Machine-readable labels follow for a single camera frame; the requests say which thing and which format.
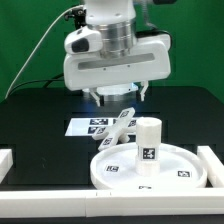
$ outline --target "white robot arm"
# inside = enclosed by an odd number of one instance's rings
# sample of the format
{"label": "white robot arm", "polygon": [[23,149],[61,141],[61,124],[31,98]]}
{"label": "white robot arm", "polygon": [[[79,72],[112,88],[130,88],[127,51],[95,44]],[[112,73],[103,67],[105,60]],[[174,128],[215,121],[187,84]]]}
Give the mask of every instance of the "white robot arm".
{"label": "white robot arm", "polygon": [[87,25],[65,40],[64,75],[70,90],[90,88],[93,93],[97,87],[131,82],[143,82],[146,89],[149,80],[168,77],[170,36],[137,38],[136,2],[160,4],[175,0],[85,0]]}

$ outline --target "black tabletop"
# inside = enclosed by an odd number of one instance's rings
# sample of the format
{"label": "black tabletop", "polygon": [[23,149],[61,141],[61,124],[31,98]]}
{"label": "black tabletop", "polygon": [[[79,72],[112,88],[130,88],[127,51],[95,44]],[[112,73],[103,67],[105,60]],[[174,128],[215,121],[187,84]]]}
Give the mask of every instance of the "black tabletop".
{"label": "black tabletop", "polygon": [[[71,118],[117,117],[134,107],[136,117],[162,120],[162,142],[196,152],[209,145],[224,158],[224,105],[198,87],[153,87],[145,101],[127,99],[97,107],[66,89],[24,89],[0,104],[0,149],[13,150],[14,165],[0,191],[94,189],[89,165],[100,142],[65,137]],[[224,216],[146,216],[17,219],[0,223],[222,223]]]}

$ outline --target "green screen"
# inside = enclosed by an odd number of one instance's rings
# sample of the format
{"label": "green screen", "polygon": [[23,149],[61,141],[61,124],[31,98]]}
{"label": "green screen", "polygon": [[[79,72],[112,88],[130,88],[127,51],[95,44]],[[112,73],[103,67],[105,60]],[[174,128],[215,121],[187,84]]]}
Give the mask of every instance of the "green screen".
{"label": "green screen", "polygon": [[[76,0],[1,0],[0,101],[49,25]],[[136,6],[137,30],[144,30],[141,7]],[[150,6],[151,22],[173,37],[172,73],[159,86],[199,86],[224,102],[224,1],[178,0],[173,5]],[[73,21],[61,19],[49,33],[16,84],[51,79],[63,72],[64,39]],[[41,87],[33,84],[26,87]]]}

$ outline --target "black cable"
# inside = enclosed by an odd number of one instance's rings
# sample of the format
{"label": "black cable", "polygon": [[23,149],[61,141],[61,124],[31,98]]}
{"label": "black cable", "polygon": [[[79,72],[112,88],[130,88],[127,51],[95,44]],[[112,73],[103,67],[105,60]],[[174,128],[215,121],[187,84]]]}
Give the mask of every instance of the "black cable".
{"label": "black cable", "polygon": [[21,86],[25,86],[25,85],[28,85],[28,84],[32,84],[32,83],[39,83],[39,82],[61,82],[61,81],[64,81],[63,79],[43,79],[43,80],[32,80],[32,81],[28,81],[28,82],[24,82],[24,83],[21,83],[17,86],[15,86],[10,92],[9,92],[9,96],[16,90],[18,89],[19,87]]}
{"label": "black cable", "polygon": [[59,75],[56,75],[55,77],[53,77],[52,79],[50,79],[49,81],[47,81],[47,83],[43,86],[43,88],[47,88],[52,82],[54,82],[55,79],[59,79],[61,77],[64,77],[64,73],[61,73]]}

